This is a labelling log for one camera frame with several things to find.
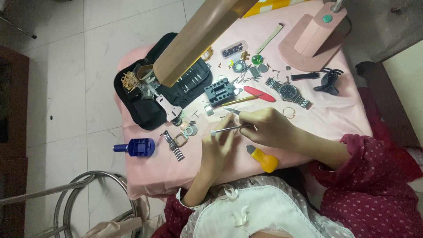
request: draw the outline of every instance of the table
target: table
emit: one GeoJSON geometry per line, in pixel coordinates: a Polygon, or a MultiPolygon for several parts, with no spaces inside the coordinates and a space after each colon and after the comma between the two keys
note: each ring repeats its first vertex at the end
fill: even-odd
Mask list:
{"type": "MultiPolygon", "coordinates": [[[[248,52],[253,53],[269,37],[279,22],[283,23],[284,28],[260,53],[264,57],[264,62],[271,68],[263,73],[260,82],[253,80],[244,83],[245,85],[255,87],[277,99],[270,103],[261,99],[242,102],[231,107],[237,110],[255,111],[266,107],[274,107],[279,111],[286,106],[292,107],[296,111],[296,116],[290,121],[315,135],[337,141],[344,134],[360,134],[372,136],[369,122],[367,121],[361,98],[354,83],[351,72],[348,68],[342,51],[332,58],[327,67],[332,69],[341,69],[342,74],[336,83],[340,93],[338,96],[332,96],[324,92],[315,92],[313,88],[321,85],[320,79],[308,79],[295,81],[295,85],[301,95],[310,100],[313,105],[309,110],[305,110],[293,102],[284,102],[276,91],[267,87],[264,82],[268,77],[276,78],[276,73],[272,69],[283,70],[287,66],[286,62],[280,56],[277,46],[292,29],[296,22],[304,15],[315,15],[323,6],[321,0],[307,1],[288,7],[275,9],[251,17],[237,20],[213,45],[214,55],[207,61],[212,65],[211,71],[214,81],[217,81],[219,75],[225,75],[230,81],[239,76],[229,69],[227,60],[223,60],[220,50],[240,40],[246,40],[249,45],[248,52]]],[[[138,59],[144,58],[147,52],[152,48],[144,46],[134,49],[127,56],[122,58],[118,65],[118,70],[124,69],[138,59]]],[[[280,78],[286,79],[290,74],[303,73],[296,69],[282,71],[280,78]]],[[[249,95],[242,92],[237,98],[249,95]]],[[[200,166],[201,162],[201,137],[207,135],[209,130],[218,124],[220,116],[224,116],[227,111],[223,108],[214,110],[214,115],[207,116],[204,106],[208,102],[205,94],[199,96],[194,102],[184,109],[183,118],[185,121],[195,120],[198,127],[198,134],[190,137],[187,144],[181,147],[185,159],[178,162],[163,136],[159,136],[165,130],[168,130],[171,136],[176,136],[181,132],[179,127],[166,122],[159,128],[147,131],[136,125],[124,104],[115,94],[115,101],[122,113],[123,131],[125,143],[132,138],[153,138],[156,142],[156,151],[150,158],[137,158],[126,155],[126,173],[128,178],[128,197],[136,199],[143,194],[148,196],[160,196],[175,192],[179,187],[188,188],[200,166]]],[[[282,149],[275,149],[256,145],[242,135],[238,135],[233,148],[233,154],[228,161],[225,170],[216,180],[216,184],[226,183],[237,180],[242,177],[248,177],[263,173],[260,164],[257,163],[246,151],[245,145],[252,144],[261,148],[266,154],[274,155],[279,159],[278,168],[286,168],[304,164],[312,158],[303,155],[294,154],[282,149]]]]}

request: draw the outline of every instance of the white leather strap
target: white leather strap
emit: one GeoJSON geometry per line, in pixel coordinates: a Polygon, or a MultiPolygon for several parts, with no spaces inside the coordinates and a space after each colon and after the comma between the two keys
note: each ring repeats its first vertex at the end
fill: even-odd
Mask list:
{"type": "Polygon", "coordinates": [[[278,33],[279,33],[279,31],[280,30],[282,30],[282,28],[283,28],[283,25],[282,25],[282,23],[279,23],[279,25],[277,25],[277,27],[276,27],[276,29],[275,29],[275,31],[267,38],[267,40],[260,46],[260,48],[258,48],[256,51],[255,51],[255,53],[256,54],[259,54],[263,49],[264,49],[264,47],[265,46],[267,46],[267,44],[273,39],[273,37],[275,36],[275,35],[277,35],[278,33]]]}

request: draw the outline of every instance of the yellow screwdriver handle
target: yellow screwdriver handle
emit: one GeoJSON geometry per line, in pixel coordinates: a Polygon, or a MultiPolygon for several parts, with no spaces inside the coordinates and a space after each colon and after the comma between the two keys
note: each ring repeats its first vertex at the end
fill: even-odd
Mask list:
{"type": "Polygon", "coordinates": [[[278,159],[273,155],[266,155],[261,149],[255,149],[251,156],[261,164],[261,168],[271,173],[275,171],[278,163],[278,159]]]}

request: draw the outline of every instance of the dial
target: dial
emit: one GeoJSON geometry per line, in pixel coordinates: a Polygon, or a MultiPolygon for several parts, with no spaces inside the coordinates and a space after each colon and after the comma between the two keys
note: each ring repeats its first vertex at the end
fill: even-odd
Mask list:
{"type": "Polygon", "coordinates": [[[297,96],[297,88],[291,84],[282,85],[279,95],[286,100],[292,100],[297,96]]]}

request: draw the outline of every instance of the screwdriver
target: screwdriver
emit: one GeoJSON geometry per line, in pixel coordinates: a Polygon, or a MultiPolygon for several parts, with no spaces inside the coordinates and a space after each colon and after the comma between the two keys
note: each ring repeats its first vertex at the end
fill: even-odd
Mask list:
{"type": "Polygon", "coordinates": [[[247,152],[253,157],[257,162],[261,164],[261,168],[267,172],[271,173],[275,171],[278,163],[278,159],[273,155],[266,155],[261,149],[255,148],[252,145],[246,145],[247,152]]]}
{"type": "Polygon", "coordinates": [[[248,100],[251,100],[251,99],[255,99],[255,98],[257,98],[257,97],[259,97],[259,96],[262,96],[262,95],[264,95],[264,94],[259,94],[259,95],[253,95],[253,96],[244,97],[244,98],[241,98],[241,99],[238,99],[238,100],[232,101],[232,102],[226,102],[226,103],[223,103],[223,104],[222,104],[222,105],[220,105],[220,106],[225,107],[225,106],[229,106],[229,105],[232,105],[232,104],[235,104],[235,103],[245,102],[245,101],[248,101],[248,100]]]}

